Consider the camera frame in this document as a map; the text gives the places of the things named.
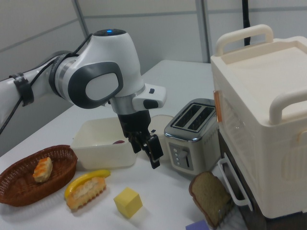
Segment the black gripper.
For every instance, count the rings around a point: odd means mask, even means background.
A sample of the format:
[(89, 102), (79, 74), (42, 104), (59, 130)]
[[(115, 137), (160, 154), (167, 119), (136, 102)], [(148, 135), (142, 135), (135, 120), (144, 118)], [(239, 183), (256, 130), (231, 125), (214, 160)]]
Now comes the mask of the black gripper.
[(134, 153), (144, 150), (150, 160), (151, 167), (160, 166), (163, 150), (157, 135), (150, 135), (148, 126), (151, 117), (148, 110), (138, 111), (129, 115), (118, 115), (123, 134), (131, 143)]

